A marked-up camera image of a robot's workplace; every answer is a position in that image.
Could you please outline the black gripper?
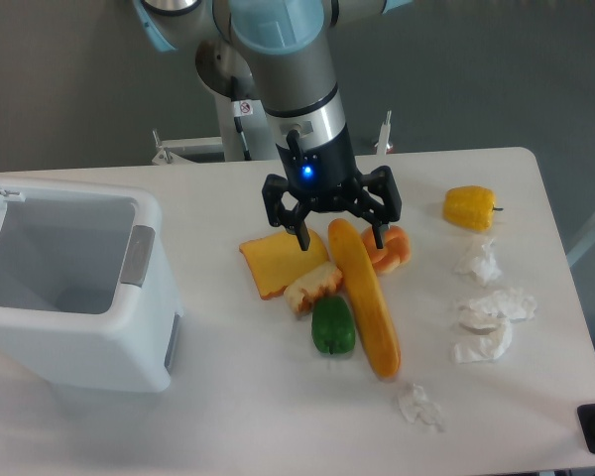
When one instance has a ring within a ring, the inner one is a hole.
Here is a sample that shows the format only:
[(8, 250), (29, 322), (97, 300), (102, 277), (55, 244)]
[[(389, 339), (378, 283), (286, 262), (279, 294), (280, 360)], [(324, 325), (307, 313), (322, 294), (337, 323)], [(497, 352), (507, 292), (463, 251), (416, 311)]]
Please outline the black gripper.
[(285, 174), (267, 176), (262, 189), (272, 226), (294, 230), (300, 248), (307, 251), (310, 236), (304, 220), (309, 213), (348, 211), (373, 225), (375, 247), (384, 248), (385, 224), (400, 219), (402, 199), (389, 167), (359, 171), (347, 129), (312, 149), (291, 132), (279, 153)]

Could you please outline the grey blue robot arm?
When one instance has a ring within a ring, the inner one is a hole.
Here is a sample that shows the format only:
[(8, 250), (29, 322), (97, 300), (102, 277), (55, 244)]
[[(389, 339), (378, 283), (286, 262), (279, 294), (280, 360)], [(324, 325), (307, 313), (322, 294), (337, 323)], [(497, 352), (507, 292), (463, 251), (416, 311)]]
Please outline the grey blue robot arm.
[(306, 250), (311, 212), (348, 211), (372, 226), (378, 248), (399, 220), (402, 201), (391, 170), (356, 165), (328, 30), (401, 7), (399, 1), (136, 1), (154, 47), (173, 52), (216, 37), (212, 61), (223, 96), (258, 100), (284, 175), (266, 178), (269, 223)]

